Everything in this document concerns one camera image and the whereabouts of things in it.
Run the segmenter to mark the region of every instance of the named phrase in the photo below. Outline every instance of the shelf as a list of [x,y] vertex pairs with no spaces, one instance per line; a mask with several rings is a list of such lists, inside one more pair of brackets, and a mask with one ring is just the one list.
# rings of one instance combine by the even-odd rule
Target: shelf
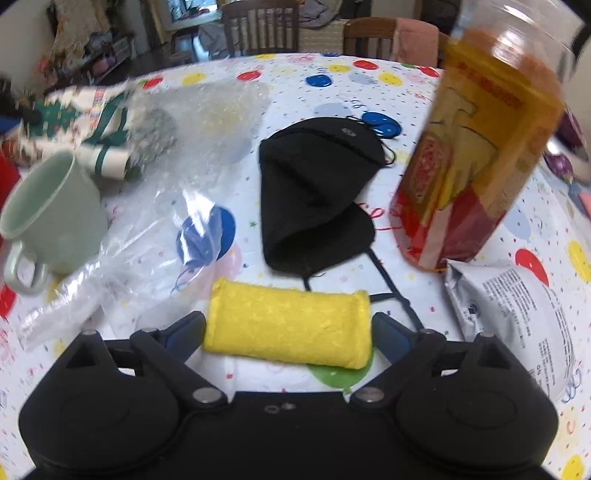
[[105,78],[107,78],[107,76],[109,75],[109,73],[111,73],[113,70],[115,70],[118,66],[120,66],[123,62],[129,60],[130,57],[125,57],[124,59],[118,61],[117,63],[115,63],[115,65],[113,65],[112,67],[109,68],[109,70],[107,70],[106,72],[103,73],[103,75],[100,75],[99,77],[95,78],[95,81],[92,82],[92,84],[90,84],[90,86],[96,86],[98,85],[100,82],[102,82]]

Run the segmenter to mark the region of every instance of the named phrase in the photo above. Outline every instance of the mask ear loop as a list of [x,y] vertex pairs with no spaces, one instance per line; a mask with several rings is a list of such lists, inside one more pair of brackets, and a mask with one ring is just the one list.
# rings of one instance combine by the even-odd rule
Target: mask ear loop
[[[364,122],[360,118],[358,118],[354,115],[347,115],[347,119],[353,120],[353,121],[359,123],[360,125],[363,125],[367,130],[371,130],[372,132],[375,133],[373,126],[370,125],[369,123]],[[396,159],[397,159],[396,152],[394,150],[392,150],[389,146],[386,145],[386,142],[384,141],[383,138],[381,138],[379,136],[378,136],[378,138],[379,138],[380,142],[382,142],[382,146],[392,154],[391,160],[389,162],[386,162],[386,166],[390,167],[391,165],[393,165],[396,162]]]
[[[379,262],[379,259],[378,259],[377,255],[375,254],[375,252],[371,248],[368,248],[365,251],[365,254],[372,261],[375,268],[378,270],[380,276],[384,279],[384,281],[386,282],[386,285],[390,289],[389,293],[376,293],[376,294],[370,295],[369,301],[371,303],[376,303],[376,302],[384,301],[384,300],[396,300],[397,302],[399,302],[402,305],[402,308],[404,309],[404,311],[408,315],[408,318],[410,319],[411,323],[413,324],[413,327],[415,328],[415,330],[418,332],[419,330],[424,329],[425,326],[421,322],[421,319],[418,317],[417,312],[414,311],[414,309],[410,303],[410,300],[407,299],[404,295],[402,295],[400,293],[400,291],[396,288],[396,285],[394,284],[392,277],[390,277],[390,275],[388,274],[388,272],[386,271],[384,266]],[[302,280],[304,281],[304,288],[306,289],[306,291],[312,291],[312,289],[310,287],[310,277],[302,278]]]

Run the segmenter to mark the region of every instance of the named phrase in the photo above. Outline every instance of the metal screw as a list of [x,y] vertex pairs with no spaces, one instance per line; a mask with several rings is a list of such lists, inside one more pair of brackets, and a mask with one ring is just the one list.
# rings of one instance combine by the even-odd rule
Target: metal screw
[[382,401],[385,397],[384,392],[376,387],[360,388],[354,395],[365,403],[376,403]]
[[199,403],[215,403],[222,398],[222,392],[217,388],[203,387],[193,392],[193,398]]
[[281,411],[277,405],[267,405],[265,408],[263,408],[263,410],[265,410],[267,413],[270,413],[271,415],[276,415]]

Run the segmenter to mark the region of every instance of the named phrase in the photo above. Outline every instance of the plastic container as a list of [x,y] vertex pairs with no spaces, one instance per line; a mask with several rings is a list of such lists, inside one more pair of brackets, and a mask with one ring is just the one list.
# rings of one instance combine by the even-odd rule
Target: plastic container
[[391,203],[413,264],[471,260],[513,204],[564,112],[572,53],[550,0],[466,1],[437,96]]

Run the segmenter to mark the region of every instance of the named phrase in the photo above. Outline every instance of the light green mug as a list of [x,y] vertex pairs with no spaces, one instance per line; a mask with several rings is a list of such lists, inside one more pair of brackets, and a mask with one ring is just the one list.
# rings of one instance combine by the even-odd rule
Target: light green mug
[[[100,194],[69,151],[34,166],[12,190],[0,215],[0,235],[12,241],[4,281],[14,291],[35,295],[49,271],[67,275],[99,251],[108,230]],[[22,257],[35,264],[30,286],[19,279]]]

